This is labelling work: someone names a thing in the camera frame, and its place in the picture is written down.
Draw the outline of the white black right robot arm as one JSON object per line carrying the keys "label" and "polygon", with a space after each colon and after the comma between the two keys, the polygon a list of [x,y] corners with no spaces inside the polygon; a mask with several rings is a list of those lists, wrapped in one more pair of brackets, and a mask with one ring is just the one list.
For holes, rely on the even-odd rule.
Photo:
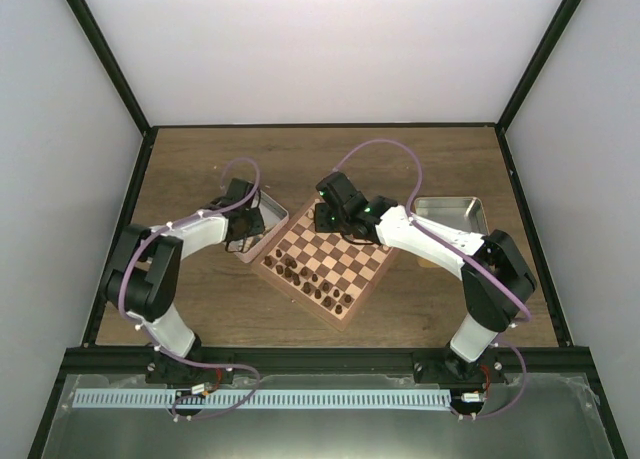
{"label": "white black right robot arm", "polygon": [[466,232],[421,217],[384,196],[368,200],[339,171],[323,178],[316,191],[321,198],[314,218],[317,231],[409,252],[461,281],[466,316],[444,354],[445,372],[451,379],[471,379],[498,335],[531,319],[525,303],[537,282],[506,232]]}

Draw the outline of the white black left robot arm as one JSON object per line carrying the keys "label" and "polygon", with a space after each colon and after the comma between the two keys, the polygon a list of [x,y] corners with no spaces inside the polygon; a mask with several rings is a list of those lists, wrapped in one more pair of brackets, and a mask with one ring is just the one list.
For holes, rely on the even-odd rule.
{"label": "white black left robot arm", "polygon": [[194,382],[211,367],[199,336],[174,305],[181,262],[210,246],[229,248],[263,233],[260,203],[257,184],[234,178],[224,195],[192,215],[154,227],[130,224],[117,241],[99,294],[170,357],[169,370],[181,382]]}

